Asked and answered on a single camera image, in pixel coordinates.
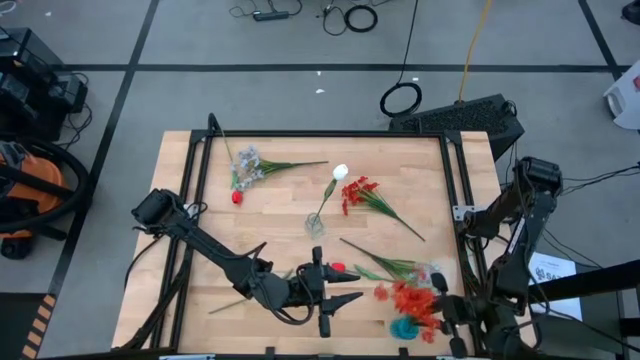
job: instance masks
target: white cable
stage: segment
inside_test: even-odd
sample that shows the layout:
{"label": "white cable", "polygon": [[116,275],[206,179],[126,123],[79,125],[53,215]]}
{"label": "white cable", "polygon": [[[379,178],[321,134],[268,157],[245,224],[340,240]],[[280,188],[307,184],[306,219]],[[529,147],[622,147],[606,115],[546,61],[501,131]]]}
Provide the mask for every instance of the white cable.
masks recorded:
{"label": "white cable", "polygon": [[16,9],[17,3],[15,1],[3,1],[3,2],[0,3],[0,8],[4,7],[7,4],[11,4],[11,7],[9,7],[6,10],[0,10],[0,17],[2,17],[2,15],[4,15],[4,14],[8,14],[8,13],[10,13],[13,10]]}

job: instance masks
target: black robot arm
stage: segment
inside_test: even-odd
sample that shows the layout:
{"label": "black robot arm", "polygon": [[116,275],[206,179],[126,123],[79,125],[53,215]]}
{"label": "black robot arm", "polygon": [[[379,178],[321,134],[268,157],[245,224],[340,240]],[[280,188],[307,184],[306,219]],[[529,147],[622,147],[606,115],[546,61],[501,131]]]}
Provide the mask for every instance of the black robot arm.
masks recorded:
{"label": "black robot arm", "polygon": [[486,210],[467,212],[458,224],[458,233],[493,239],[500,224],[511,220],[517,225],[505,252],[487,273],[488,301],[512,308],[524,315],[529,287],[528,264],[549,215],[556,208],[562,190],[558,165],[525,157],[513,168],[513,182]]}
{"label": "black robot arm", "polygon": [[454,336],[450,344],[456,357],[467,353],[455,331],[464,324],[483,325],[482,342],[489,354],[523,358],[534,353],[520,340],[515,316],[524,315],[528,304],[529,260],[555,210],[562,174],[558,165],[532,157],[518,161],[513,171],[513,182],[487,209],[467,211],[456,223],[459,235],[487,239],[498,236],[500,224],[516,224],[505,252],[487,271],[484,288],[470,298],[447,295],[442,274],[432,276],[441,292],[434,310],[443,314],[443,332]]}
{"label": "black robot arm", "polygon": [[[169,235],[183,240],[224,271],[233,288],[247,299],[255,298],[279,320],[292,325],[306,323],[318,305],[319,327],[322,337],[330,336],[329,315],[343,305],[362,296],[361,292],[334,296],[325,299],[324,282],[348,282],[359,280],[359,276],[339,273],[331,266],[322,264],[322,248],[313,248],[312,262],[300,265],[296,276],[284,280],[271,273],[273,263],[258,258],[266,245],[237,255],[211,235],[200,229],[185,209],[178,195],[169,190],[154,189],[140,205],[131,211],[144,231],[154,236]],[[306,306],[308,316],[296,320],[284,308]]]}

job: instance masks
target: gray concrete floor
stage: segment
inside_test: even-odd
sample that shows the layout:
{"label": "gray concrete floor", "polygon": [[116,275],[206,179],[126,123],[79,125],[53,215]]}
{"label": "gray concrete floor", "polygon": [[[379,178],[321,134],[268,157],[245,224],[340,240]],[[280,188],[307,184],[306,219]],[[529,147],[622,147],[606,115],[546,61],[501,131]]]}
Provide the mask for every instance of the gray concrete floor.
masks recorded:
{"label": "gray concrete floor", "polygon": [[[299,16],[256,23],[229,15],[236,0],[160,0],[140,64],[402,62],[411,0],[376,8],[380,22],[374,31],[337,38],[322,31],[320,1],[302,1]],[[640,59],[640,26],[620,19],[628,1],[587,1],[618,65]],[[265,1],[256,2],[267,9]],[[30,0],[0,24],[31,27],[69,64],[124,65],[150,3]],[[346,0],[337,3],[349,6]],[[296,6],[293,0],[275,4]],[[480,0],[420,1],[408,62],[463,64],[483,6]],[[355,21],[366,19],[358,15]],[[336,19],[328,25],[334,31],[341,26]],[[607,65],[577,0],[494,1],[473,62]],[[112,71],[86,72],[94,122],[71,149],[88,168],[126,78],[124,66],[103,69]],[[421,110],[428,110],[456,99],[461,75],[424,71],[404,78],[417,78],[424,92]],[[388,119],[378,101],[397,76],[395,71],[136,72],[40,356],[109,349],[135,246],[129,211],[149,189],[164,131],[202,128],[209,112],[226,129],[382,130]],[[465,98],[502,93],[515,101],[526,129],[518,154],[554,161],[567,176],[589,177],[640,160],[640,135],[615,126],[604,107],[601,95],[612,82],[609,73],[474,72]],[[400,108],[411,98],[399,93],[391,102]],[[507,163],[504,157],[498,161],[501,178]],[[618,178],[563,197],[549,229],[604,266],[637,259],[633,224],[640,221],[639,185],[640,177]],[[24,261],[0,258],[0,291],[46,292],[62,246],[42,239]],[[546,243],[538,251],[562,256]],[[633,294],[625,293],[624,300],[626,313],[637,316]]]}

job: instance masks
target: wooden table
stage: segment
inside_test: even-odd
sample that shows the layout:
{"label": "wooden table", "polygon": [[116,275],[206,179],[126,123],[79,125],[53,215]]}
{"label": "wooden table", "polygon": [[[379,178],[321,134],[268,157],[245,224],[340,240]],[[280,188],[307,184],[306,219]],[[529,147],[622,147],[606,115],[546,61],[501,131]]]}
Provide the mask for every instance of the wooden table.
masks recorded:
{"label": "wooden table", "polygon": [[[476,205],[488,205],[500,193],[499,182],[485,133],[463,133],[463,147]],[[151,188],[179,192],[189,132],[166,132]],[[339,241],[346,238],[373,253],[391,258],[432,262],[440,266],[451,293],[463,295],[454,232],[443,175],[439,142],[430,138],[230,138],[233,152],[254,144],[261,156],[271,161],[319,161],[313,165],[275,174],[245,193],[242,206],[231,202],[229,158],[221,139],[213,142],[204,201],[209,209],[200,226],[236,253],[246,252],[263,241],[268,245],[261,258],[274,262],[274,272],[283,274],[311,260],[311,249],[321,245],[325,262],[344,262],[375,270],[375,263],[357,250]],[[202,145],[194,162],[190,196],[195,192],[197,168]],[[449,148],[458,201],[463,204],[453,147]],[[368,209],[353,209],[342,214],[340,189],[323,209],[326,235],[313,241],[305,233],[306,216],[317,211],[332,169],[341,163],[349,166],[354,181],[365,175],[381,184],[380,192],[396,212],[420,233],[424,243],[397,221]],[[502,229],[509,236],[509,229]],[[136,253],[152,239],[141,234]],[[155,306],[165,265],[169,241],[162,241],[145,254],[131,272],[113,345],[126,342]],[[504,245],[492,241],[485,250],[487,264],[504,251]],[[209,315],[209,311],[241,299],[230,286],[222,270],[200,254],[194,257],[187,305],[185,308],[180,352],[263,354],[274,346],[278,354],[359,354],[394,355],[407,347],[411,355],[450,354],[449,338],[437,334],[435,343],[419,339],[400,341],[389,333],[390,321],[398,314],[391,302],[379,302],[373,296],[378,282],[328,285],[328,295],[362,291],[364,296],[338,311],[331,319],[332,336],[322,339],[316,318],[303,326],[281,323],[254,300]],[[301,317],[305,309],[291,311]],[[168,344],[173,307],[167,311],[163,344]],[[521,321],[529,320],[525,316]],[[473,352],[468,329],[461,335]],[[523,339],[535,342],[531,327]]]}

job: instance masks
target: white paper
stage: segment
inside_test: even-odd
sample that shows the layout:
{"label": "white paper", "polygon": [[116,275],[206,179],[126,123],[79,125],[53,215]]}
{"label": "white paper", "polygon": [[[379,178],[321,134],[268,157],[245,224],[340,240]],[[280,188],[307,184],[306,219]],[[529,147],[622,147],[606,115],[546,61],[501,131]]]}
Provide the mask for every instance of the white paper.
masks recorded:
{"label": "white paper", "polygon": [[[553,279],[563,278],[576,274],[576,263],[570,260],[557,258],[554,256],[539,254],[534,252],[529,261],[529,271],[539,284]],[[533,280],[529,281],[529,285],[533,285]],[[582,321],[582,309],[580,308],[580,299],[557,300],[549,303],[551,309],[571,315]],[[536,313],[544,313],[544,303],[531,305],[531,309]],[[561,317],[555,313],[549,315]]]}

